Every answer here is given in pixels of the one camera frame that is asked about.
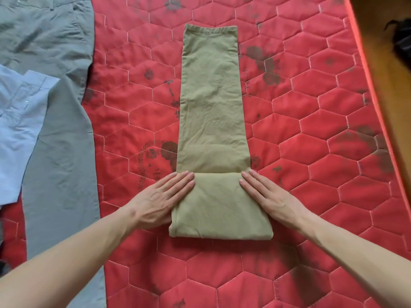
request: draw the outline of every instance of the black object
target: black object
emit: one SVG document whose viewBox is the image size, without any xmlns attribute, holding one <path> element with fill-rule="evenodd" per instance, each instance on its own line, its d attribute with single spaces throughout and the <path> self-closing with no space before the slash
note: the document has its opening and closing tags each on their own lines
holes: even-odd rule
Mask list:
<svg viewBox="0 0 411 308">
<path fill-rule="evenodd" d="M 389 25 L 396 25 L 393 35 L 395 53 L 411 68 L 411 18 L 390 20 L 384 30 L 387 30 Z"/>
</svg>

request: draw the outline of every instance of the quilted mattress cover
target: quilted mattress cover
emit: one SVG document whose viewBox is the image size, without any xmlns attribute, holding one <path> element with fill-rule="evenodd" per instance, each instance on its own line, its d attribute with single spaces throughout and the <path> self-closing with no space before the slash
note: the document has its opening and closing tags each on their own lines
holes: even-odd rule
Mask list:
<svg viewBox="0 0 411 308">
<path fill-rule="evenodd" d="M 329 222 L 411 259 L 398 167 L 349 0 L 92 0 L 93 124 L 101 216 L 175 171 L 186 23 L 238 26 L 252 168 Z M 2 257 L 26 260 L 21 203 Z M 138 230 L 105 264 L 109 308 L 378 307 L 333 259 L 272 221 L 271 241 Z"/>
</svg>

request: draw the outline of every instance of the khaki fabric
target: khaki fabric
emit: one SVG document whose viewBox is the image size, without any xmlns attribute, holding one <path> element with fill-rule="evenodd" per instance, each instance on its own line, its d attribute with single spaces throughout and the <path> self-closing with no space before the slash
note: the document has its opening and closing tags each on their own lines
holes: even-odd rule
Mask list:
<svg viewBox="0 0 411 308">
<path fill-rule="evenodd" d="M 172 237 L 264 240 L 267 214 L 241 188 L 250 166 L 238 67 L 237 27 L 186 25 L 177 171 L 196 186 L 172 212 Z"/>
</svg>

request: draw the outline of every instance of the wooden floor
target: wooden floor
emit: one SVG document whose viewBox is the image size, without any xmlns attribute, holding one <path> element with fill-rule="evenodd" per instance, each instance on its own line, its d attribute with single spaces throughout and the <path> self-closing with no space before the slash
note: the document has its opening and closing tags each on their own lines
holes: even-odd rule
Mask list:
<svg viewBox="0 0 411 308">
<path fill-rule="evenodd" d="M 385 125 L 411 200 L 411 70 L 393 53 L 392 19 L 411 18 L 411 0 L 351 0 Z"/>
</svg>

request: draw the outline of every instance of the red fabric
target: red fabric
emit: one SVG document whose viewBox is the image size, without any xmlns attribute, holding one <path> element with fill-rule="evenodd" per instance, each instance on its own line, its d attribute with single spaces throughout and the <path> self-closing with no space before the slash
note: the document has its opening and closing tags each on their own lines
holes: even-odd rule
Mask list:
<svg viewBox="0 0 411 308">
<path fill-rule="evenodd" d="M 252 167 L 326 220 L 411 259 L 408 203 L 349 4 L 92 1 L 96 51 L 83 105 L 102 216 L 176 168 L 185 23 L 238 25 Z M 25 260 L 21 203 L 2 215 L 2 257 L 15 267 Z M 377 307 L 314 244 L 273 227 L 270 242 L 136 231 L 106 263 L 108 307 Z"/>
</svg>

